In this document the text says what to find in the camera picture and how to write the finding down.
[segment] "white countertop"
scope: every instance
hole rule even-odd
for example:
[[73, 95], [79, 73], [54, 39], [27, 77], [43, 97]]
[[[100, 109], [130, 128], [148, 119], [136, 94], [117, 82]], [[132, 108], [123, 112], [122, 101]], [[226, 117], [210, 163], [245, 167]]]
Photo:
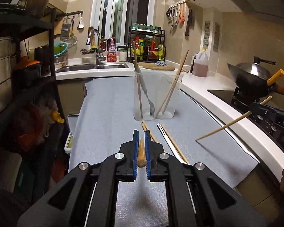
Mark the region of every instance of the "white countertop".
[[[87, 58], [71, 59], [68, 65], [76, 65], [82, 62], [86, 63], [86, 59]], [[56, 78], [57, 80], [63, 80], [91, 77], [134, 76], [133, 64], [128, 62], [126, 64], [129, 68], [59, 72], [56, 73]], [[191, 73], [183, 72], [183, 74], [184, 77], [182, 79], [181, 89], [211, 111], [222, 122], [229, 123], [241, 116], [241, 113], [207, 91], [208, 89], [234, 90], [236, 85], [231, 79], [212, 72], [208, 73], [207, 78], [196, 77]], [[260, 128], [248, 119], [242, 119], [230, 128], [260, 157], [280, 182], [284, 168], [284, 153], [281, 149]]]

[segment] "shelf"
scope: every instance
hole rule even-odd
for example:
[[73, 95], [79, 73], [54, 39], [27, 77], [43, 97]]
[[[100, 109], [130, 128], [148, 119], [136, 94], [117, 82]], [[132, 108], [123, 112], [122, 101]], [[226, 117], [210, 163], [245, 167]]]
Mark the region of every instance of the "shelf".
[[164, 34], [158, 34], [158, 33], [154, 33], [152, 31], [146, 31], [146, 30], [131, 30], [130, 31], [131, 34], [137, 34], [137, 35], [146, 35], [146, 36], [156, 36], [156, 37], [165, 37]]
[[14, 113], [28, 101], [36, 97], [46, 84], [54, 81], [54, 77], [43, 77], [38, 83], [31, 86], [29, 89], [23, 90], [17, 94], [12, 102], [0, 113], [0, 138], [6, 126], [11, 121]]
[[0, 37], [17, 37], [22, 41], [52, 28], [50, 22], [30, 16], [0, 13]]
[[49, 181], [63, 129], [64, 124], [55, 123], [49, 131], [48, 138], [41, 145], [42, 148], [36, 161], [36, 174], [32, 195], [33, 203], [49, 190]]

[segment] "wooden cutting board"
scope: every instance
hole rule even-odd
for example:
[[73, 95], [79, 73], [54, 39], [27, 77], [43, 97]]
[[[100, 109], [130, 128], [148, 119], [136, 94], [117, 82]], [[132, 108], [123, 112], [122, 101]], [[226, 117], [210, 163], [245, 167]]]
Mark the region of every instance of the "wooden cutting board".
[[163, 71], [174, 71], [175, 70], [173, 66], [157, 66], [154, 63], [148, 63], [148, 62], [139, 62], [139, 66], [145, 69], [151, 69], [151, 70], [163, 70]]

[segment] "lid handle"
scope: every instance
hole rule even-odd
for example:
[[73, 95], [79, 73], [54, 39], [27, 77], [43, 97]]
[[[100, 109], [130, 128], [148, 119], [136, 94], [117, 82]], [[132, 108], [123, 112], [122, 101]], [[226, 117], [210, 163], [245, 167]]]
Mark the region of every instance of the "lid handle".
[[275, 61], [263, 60], [263, 59], [261, 59], [261, 58], [259, 58], [257, 56], [253, 56], [253, 58], [254, 58], [254, 63], [258, 64], [258, 65], [259, 65], [260, 62], [265, 62], [265, 63], [269, 63], [269, 64], [272, 64], [272, 65], [276, 65]]

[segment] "white jar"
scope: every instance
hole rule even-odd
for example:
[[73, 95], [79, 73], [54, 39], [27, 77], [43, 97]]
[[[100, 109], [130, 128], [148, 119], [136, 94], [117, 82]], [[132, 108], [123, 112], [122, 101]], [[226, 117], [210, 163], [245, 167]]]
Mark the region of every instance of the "white jar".
[[119, 49], [119, 61], [125, 62], [127, 61], [127, 50]]

